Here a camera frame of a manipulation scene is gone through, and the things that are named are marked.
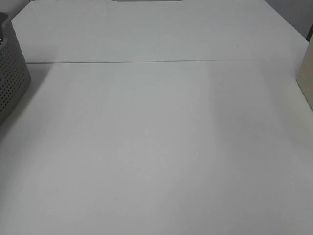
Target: white wall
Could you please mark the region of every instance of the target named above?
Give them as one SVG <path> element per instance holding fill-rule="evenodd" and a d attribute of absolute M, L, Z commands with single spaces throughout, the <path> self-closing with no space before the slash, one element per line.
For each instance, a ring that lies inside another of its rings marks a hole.
<path fill-rule="evenodd" d="M 29 0 L 0 0 L 0 11 L 9 12 L 12 13 L 12 16 L 15 16 L 28 3 Z"/>
<path fill-rule="evenodd" d="M 313 23 L 313 0 L 265 0 L 302 36 L 307 37 Z"/>

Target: beige box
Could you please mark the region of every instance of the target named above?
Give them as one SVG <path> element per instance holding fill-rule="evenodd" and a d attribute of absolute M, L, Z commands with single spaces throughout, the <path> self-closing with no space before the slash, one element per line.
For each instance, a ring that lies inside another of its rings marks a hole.
<path fill-rule="evenodd" d="M 313 40 L 309 43 L 297 77 L 297 82 L 313 110 Z"/>

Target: cardboard box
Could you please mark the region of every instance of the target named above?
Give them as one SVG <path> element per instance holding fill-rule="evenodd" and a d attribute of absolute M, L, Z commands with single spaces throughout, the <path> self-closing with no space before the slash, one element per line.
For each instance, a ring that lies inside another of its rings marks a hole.
<path fill-rule="evenodd" d="M 309 43 L 297 77 L 297 82 L 313 110 L 313 40 Z"/>

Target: table surface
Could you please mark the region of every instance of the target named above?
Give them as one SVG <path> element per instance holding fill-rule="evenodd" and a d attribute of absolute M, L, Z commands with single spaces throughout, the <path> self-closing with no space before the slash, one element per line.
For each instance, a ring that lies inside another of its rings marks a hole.
<path fill-rule="evenodd" d="M 14 19 L 28 62 L 57 63 L 28 65 L 0 128 L 1 235 L 312 235 L 313 114 L 295 81 L 307 42 L 290 25 L 261 0 L 71 2 Z M 79 28 L 92 44 L 54 34 Z"/>
<path fill-rule="evenodd" d="M 308 45 L 264 0 L 33 1 L 13 25 L 28 62 L 278 59 Z"/>
<path fill-rule="evenodd" d="M 0 234 L 312 234 L 292 61 L 29 69 L 0 132 Z"/>

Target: gray plastic basket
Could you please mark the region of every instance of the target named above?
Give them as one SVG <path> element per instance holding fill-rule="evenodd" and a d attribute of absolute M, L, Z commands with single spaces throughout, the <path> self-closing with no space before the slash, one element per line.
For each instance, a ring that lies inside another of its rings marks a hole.
<path fill-rule="evenodd" d="M 0 12 L 0 126 L 29 84 L 29 71 L 9 15 Z"/>

